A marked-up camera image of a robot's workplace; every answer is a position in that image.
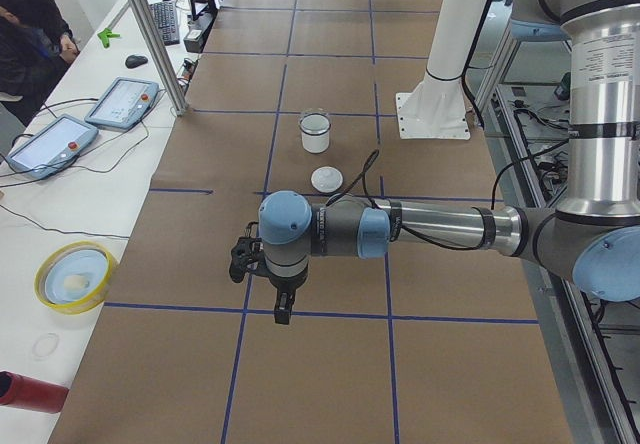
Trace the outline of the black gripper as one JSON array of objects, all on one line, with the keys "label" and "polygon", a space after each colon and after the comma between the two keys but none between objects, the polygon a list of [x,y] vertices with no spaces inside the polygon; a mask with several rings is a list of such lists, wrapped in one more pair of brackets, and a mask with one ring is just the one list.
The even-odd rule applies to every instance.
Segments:
[{"label": "black gripper", "polygon": [[275,274],[269,277],[270,283],[276,288],[277,292],[274,305],[274,320],[276,324],[290,324],[296,291],[306,280],[306,271],[301,271],[291,277],[282,277]]}]

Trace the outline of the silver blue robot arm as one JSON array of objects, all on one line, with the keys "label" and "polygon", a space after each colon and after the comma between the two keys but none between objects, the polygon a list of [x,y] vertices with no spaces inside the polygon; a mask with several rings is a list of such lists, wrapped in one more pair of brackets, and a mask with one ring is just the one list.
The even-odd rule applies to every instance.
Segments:
[{"label": "silver blue robot arm", "polygon": [[259,210],[256,273],[289,322],[312,256],[378,258],[396,240],[456,251],[493,249],[538,264],[606,301],[639,295],[639,0],[514,0],[515,20],[570,38],[567,190],[552,209],[456,209],[292,191]]}]

